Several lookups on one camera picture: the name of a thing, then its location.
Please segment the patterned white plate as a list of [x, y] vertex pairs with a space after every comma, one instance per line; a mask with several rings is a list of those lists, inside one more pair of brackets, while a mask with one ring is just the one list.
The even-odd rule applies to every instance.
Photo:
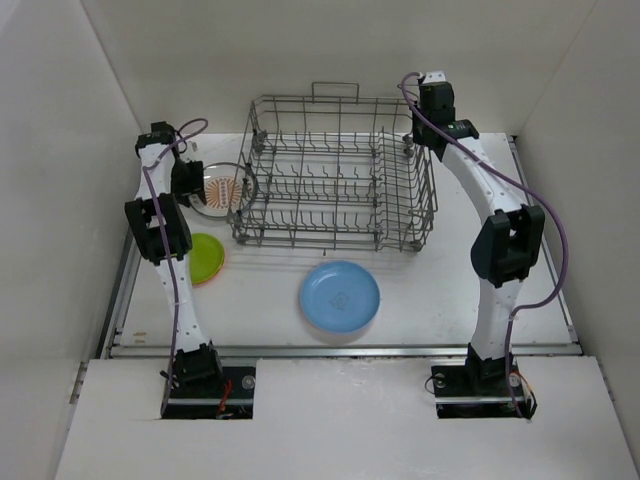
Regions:
[[226, 220], [229, 215], [249, 210], [257, 198], [259, 184], [251, 167], [218, 162], [204, 167], [205, 203], [192, 208], [200, 216]]

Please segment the green plate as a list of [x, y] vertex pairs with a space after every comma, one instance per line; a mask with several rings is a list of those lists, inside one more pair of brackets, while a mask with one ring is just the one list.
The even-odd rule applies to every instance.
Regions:
[[223, 244], [206, 233], [193, 233], [189, 253], [189, 272], [193, 285], [201, 285], [213, 279], [225, 262]]

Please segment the grey wire dish rack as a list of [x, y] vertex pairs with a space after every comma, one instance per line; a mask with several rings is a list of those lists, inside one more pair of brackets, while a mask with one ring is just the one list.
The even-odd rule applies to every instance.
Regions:
[[250, 106], [226, 221], [241, 245], [419, 252], [438, 204], [431, 155], [403, 98], [356, 83]]

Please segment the blue plate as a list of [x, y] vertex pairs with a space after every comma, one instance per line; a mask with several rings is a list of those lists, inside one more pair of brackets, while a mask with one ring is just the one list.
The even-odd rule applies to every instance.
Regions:
[[350, 261], [316, 266], [299, 289], [299, 305], [305, 319], [330, 334], [347, 335], [365, 329], [380, 304], [381, 292], [374, 276]]

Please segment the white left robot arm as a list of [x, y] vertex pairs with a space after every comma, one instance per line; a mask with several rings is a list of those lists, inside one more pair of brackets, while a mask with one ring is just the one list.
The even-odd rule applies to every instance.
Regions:
[[194, 197], [203, 201], [204, 165], [186, 160], [188, 141], [203, 132], [203, 118], [189, 121], [201, 127], [184, 134], [166, 121], [155, 122], [138, 136], [135, 153], [140, 160], [140, 184], [124, 205], [129, 228], [141, 257], [153, 265], [165, 292], [172, 332], [170, 360], [164, 373], [165, 397], [195, 389], [201, 396], [223, 387], [213, 342], [202, 331], [193, 301], [189, 254], [193, 238], [182, 209]]

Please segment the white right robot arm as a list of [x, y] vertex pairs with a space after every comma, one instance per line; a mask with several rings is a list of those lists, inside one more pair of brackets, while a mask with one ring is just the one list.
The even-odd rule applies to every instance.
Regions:
[[472, 202], [481, 229], [470, 258], [480, 281], [478, 319], [463, 369], [474, 396], [506, 396], [512, 312], [522, 283], [537, 263], [545, 213], [528, 206], [516, 188], [499, 176], [480, 136], [468, 120], [458, 120], [452, 85], [430, 77], [419, 80], [414, 103], [427, 119], [413, 116], [413, 139], [434, 152]]

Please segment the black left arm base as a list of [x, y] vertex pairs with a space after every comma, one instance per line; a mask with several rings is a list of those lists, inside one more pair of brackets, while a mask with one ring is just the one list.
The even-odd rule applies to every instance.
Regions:
[[251, 420], [253, 418], [256, 366], [225, 366], [223, 377], [180, 382], [173, 374], [163, 420]]

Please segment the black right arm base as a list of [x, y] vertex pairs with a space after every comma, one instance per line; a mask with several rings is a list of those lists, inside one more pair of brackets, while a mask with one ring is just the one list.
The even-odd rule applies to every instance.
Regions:
[[531, 420], [538, 408], [535, 393], [514, 368], [503, 367], [488, 380], [477, 380], [464, 364], [435, 363], [428, 380], [439, 419], [522, 418]]

